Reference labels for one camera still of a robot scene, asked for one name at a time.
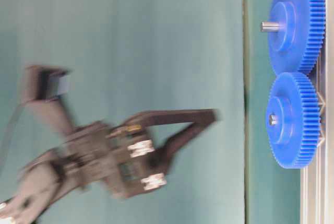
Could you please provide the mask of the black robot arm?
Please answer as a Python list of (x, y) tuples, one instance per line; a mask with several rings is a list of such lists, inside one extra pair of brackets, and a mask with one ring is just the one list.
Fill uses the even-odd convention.
[(1, 203), (1, 223), (35, 223), (69, 192), (100, 181), (118, 198), (166, 184), (175, 154), (216, 120), (213, 109), (146, 111), (113, 127), (102, 121), (75, 126), (58, 100), (29, 107), (65, 143), (27, 164), (16, 194)]

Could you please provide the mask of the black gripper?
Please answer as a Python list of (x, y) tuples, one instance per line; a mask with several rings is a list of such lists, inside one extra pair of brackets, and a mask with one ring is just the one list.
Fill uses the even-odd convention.
[[(166, 185), (174, 156), (217, 120), (214, 109), (140, 112), (111, 128), (94, 122), (66, 137), (68, 176), (80, 187), (101, 181), (116, 198), (130, 198)], [(146, 127), (189, 123), (158, 146)]]

